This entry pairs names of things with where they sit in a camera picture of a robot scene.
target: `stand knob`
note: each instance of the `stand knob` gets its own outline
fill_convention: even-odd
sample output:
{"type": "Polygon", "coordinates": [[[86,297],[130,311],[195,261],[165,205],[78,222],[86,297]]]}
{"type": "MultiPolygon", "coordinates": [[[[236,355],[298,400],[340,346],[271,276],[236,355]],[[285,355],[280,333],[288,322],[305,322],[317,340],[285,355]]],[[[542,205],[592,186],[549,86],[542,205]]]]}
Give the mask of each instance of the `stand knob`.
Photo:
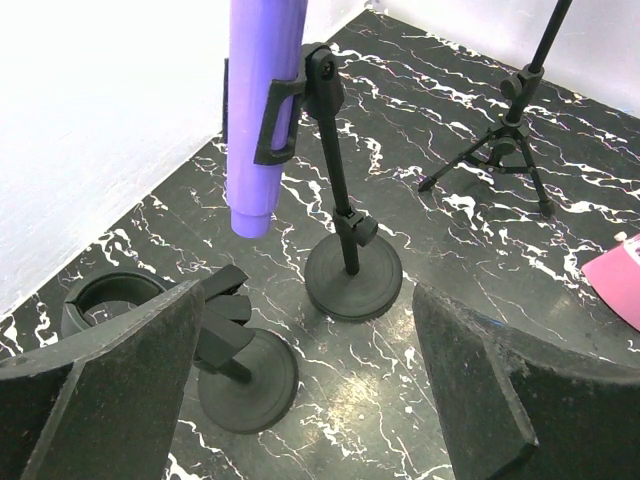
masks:
{"type": "Polygon", "coordinates": [[[511,137],[501,137],[491,143],[491,147],[496,155],[501,157],[510,155],[516,151],[518,144],[511,137]]]}
{"type": "Polygon", "coordinates": [[[362,221],[356,225],[353,232],[356,242],[361,247],[366,247],[377,233],[378,222],[369,215],[366,215],[362,221]]]}
{"type": "Polygon", "coordinates": [[[522,82],[517,75],[511,75],[500,82],[500,93],[507,100],[515,100],[522,95],[522,82]]]}

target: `tripod pole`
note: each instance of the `tripod pole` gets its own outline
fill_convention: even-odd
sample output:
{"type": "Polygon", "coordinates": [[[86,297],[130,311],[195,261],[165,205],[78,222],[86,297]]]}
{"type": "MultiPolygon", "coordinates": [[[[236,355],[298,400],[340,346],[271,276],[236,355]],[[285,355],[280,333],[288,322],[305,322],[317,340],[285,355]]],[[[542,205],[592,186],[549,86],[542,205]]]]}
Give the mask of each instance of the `tripod pole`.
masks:
{"type": "Polygon", "coordinates": [[[520,93],[515,93],[513,91],[508,92],[502,90],[503,95],[505,95],[507,99],[512,100],[513,102],[505,117],[507,123],[515,125],[522,121],[524,110],[525,108],[527,108],[529,103],[531,103],[538,85],[542,80],[542,76],[544,75],[544,61],[549,54],[549,50],[551,50],[553,41],[555,40],[556,35],[558,34],[560,27],[562,26],[562,22],[565,15],[569,11],[570,6],[571,0],[558,1],[558,3],[556,4],[556,8],[551,14],[551,18],[549,19],[547,28],[542,35],[542,39],[538,44],[538,49],[533,56],[533,60],[518,75],[512,76],[510,79],[507,79],[508,83],[515,83],[517,90],[520,91],[520,93]]]}
{"type": "Polygon", "coordinates": [[[558,0],[556,8],[553,10],[549,23],[547,24],[547,28],[542,35],[542,40],[540,40],[538,50],[536,50],[536,54],[533,56],[533,61],[529,65],[529,71],[531,73],[538,73],[542,70],[542,65],[547,59],[549,50],[551,50],[551,46],[556,39],[556,35],[560,31],[564,17],[569,11],[571,1],[572,0],[558,0]]]}

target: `pink object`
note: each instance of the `pink object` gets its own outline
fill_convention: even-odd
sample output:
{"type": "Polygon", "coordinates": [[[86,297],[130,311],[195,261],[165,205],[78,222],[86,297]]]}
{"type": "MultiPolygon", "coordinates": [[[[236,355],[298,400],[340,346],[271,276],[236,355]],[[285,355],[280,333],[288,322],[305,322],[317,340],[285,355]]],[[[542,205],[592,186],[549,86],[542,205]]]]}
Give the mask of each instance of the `pink object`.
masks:
{"type": "Polygon", "coordinates": [[[640,331],[640,235],[590,261],[582,271],[605,303],[640,331]]]}

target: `tripod stand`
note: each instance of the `tripod stand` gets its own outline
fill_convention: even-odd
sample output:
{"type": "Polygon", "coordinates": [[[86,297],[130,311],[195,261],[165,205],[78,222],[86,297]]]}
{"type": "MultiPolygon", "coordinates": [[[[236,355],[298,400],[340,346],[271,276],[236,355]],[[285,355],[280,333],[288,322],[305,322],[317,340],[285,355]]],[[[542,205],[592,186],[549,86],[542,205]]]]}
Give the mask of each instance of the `tripod stand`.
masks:
{"type": "Polygon", "coordinates": [[[471,147],[460,153],[435,174],[426,177],[418,186],[419,192],[425,192],[433,188],[438,180],[461,162],[467,162],[476,168],[489,173],[500,174],[529,174],[538,194],[538,204],[543,217],[552,217],[555,206],[544,188],[540,175],[533,160],[533,153],[528,143],[529,126],[524,121],[523,114],[542,80],[544,75],[544,61],[547,58],[551,45],[560,30],[571,0],[559,0],[551,15],[551,19],[538,45],[538,49],[530,64],[514,75],[504,79],[500,84],[500,93],[511,101],[511,107],[506,115],[500,118],[489,128],[487,133],[476,141],[471,147]],[[484,160],[474,153],[480,147],[488,145],[491,148],[489,158],[484,160]],[[520,148],[526,166],[504,166],[502,158],[514,153],[520,148]]]}

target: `microphone stand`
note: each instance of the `microphone stand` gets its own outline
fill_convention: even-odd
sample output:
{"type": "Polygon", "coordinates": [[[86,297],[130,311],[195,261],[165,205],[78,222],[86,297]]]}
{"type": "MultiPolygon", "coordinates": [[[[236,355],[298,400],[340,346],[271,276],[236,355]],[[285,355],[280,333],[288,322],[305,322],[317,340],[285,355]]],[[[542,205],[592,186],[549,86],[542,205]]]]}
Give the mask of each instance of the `microphone stand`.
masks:
{"type": "Polygon", "coordinates": [[[259,165],[278,165],[295,154],[302,108],[316,120],[335,201],[336,233],[311,251],[304,269],[307,293],[313,305],[335,320],[362,322],[380,317],[391,308],[402,287],[402,264],[393,247],[378,233],[378,222],[357,211],[349,201],[336,115],[344,103],[338,62],[324,44],[304,45],[298,77],[274,80],[256,157],[259,165]],[[271,148],[283,102],[293,97],[287,143],[271,148]]]}
{"type": "Polygon", "coordinates": [[[489,173],[529,174],[538,194],[540,213],[545,218],[550,218],[555,214],[555,206],[545,191],[533,160],[531,147],[528,143],[530,129],[529,125],[524,122],[523,114],[542,80],[544,61],[571,6],[571,1],[559,0],[556,4],[532,62],[516,74],[504,79],[500,84],[502,96],[511,101],[511,107],[507,114],[501,115],[488,132],[471,147],[460,153],[435,174],[424,178],[418,186],[419,192],[433,188],[442,176],[464,161],[489,173]],[[488,160],[474,155],[476,150],[487,144],[491,148],[488,160]],[[518,147],[520,147],[526,166],[505,167],[502,164],[502,158],[515,152],[518,147]]]}

